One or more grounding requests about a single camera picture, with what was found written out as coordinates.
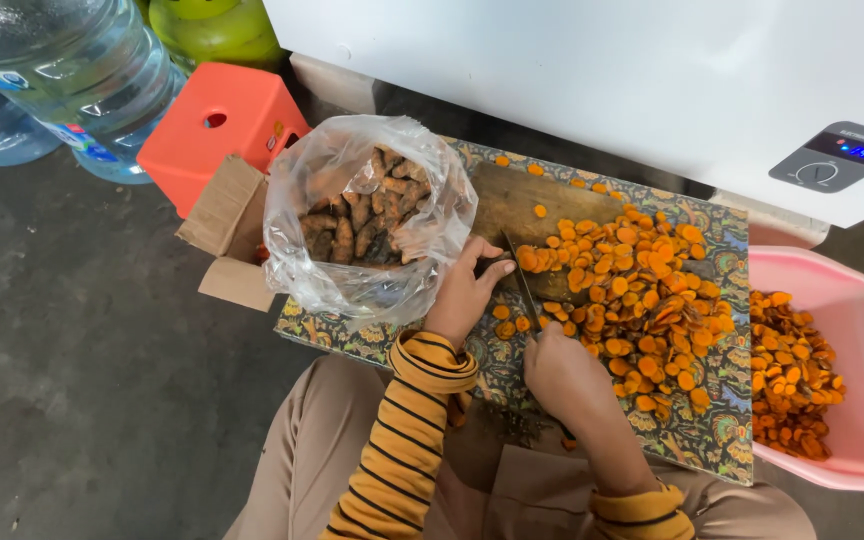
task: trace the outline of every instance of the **wooden cutting board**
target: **wooden cutting board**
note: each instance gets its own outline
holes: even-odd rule
[[[504,247],[503,230],[516,246],[546,247],[548,237],[558,236],[556,224],[560,219],[590,219],[602,225],[623,214],[622,202],[613,197],[492,163],[476,165],[471,182],[479,196],[472,232],[495,246]],[[545,206],[545,217],[535,214],[535,205]],[[576,306],[587,304],[587,291],[569,290],[568,273],[568,268],[541,274],[526,272],[525,281],[539,298]],[[502,283],[516,288],[514,276],[506,276]]]

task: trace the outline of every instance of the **plastic bag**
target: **plastic bag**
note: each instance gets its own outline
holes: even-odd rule
[[[392,234],[402,254],[418,261],[391,270],[313,261],[299,216],[323,197],[376,191],[382,178],[373,178],[368,165],[379,143],[422,166],[429,180],[426,205]],[[439,277],[462,252],[478,205],[459,154],[406,116],[329,118],[282,151],[269,175],[263,223],[270,254],[263,265],[266,284],[291,294],[310,312],[350,317],[353,331],[376,322],[407,324],[426,315]]]

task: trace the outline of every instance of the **knife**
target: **knife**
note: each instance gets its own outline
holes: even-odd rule
[[[529,291],[529,283],[525,281],[525,274],[522,272],[522,264],[519,263],[519,256],[516,254],[516,248],[518,246],[512,243],[509,234],[506,233],[505,230],[502,230],[501,233],[502,238],[509,247],[512,258],[515,259],[515,283],[518,285],[519,294],[522,295],[522,304],[525,308],[525,315],[529,318],[529,323],[531,323],[532,338],[534,338],[535,341],[538,341],[539,337],[543,334],[543,328],[539,324],[539,313],[536,312],[536,305],[532,298],[532,292]]]

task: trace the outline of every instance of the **beige pants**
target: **beige pants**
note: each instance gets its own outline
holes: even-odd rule
[[[374,368],[337,355],[313,362],[271,421],[248,501],[225,540],[315,538],[349,486],[384,392]],[[771,485],[744,488],[670,464],[653,470],[685,494],[682,510],[699,538],[815,538],[805,512]],[[582,459],[506,446],[490,495],[462,485],[445,462],[436,486],[428,540],[590,533],[593,485]]]

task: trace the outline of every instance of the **pink plastic basin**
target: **pink plastic basin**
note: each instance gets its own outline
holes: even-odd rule
[[[845,400],[824,416],[829,460],[798,459],[758,443],[752,451],[814,484],[864,491],[864,275],[812,251],[749,246],[749,285],[791,293],[793,308],[812,313],[812,326],[835,349],[833,369],[848,387]]]

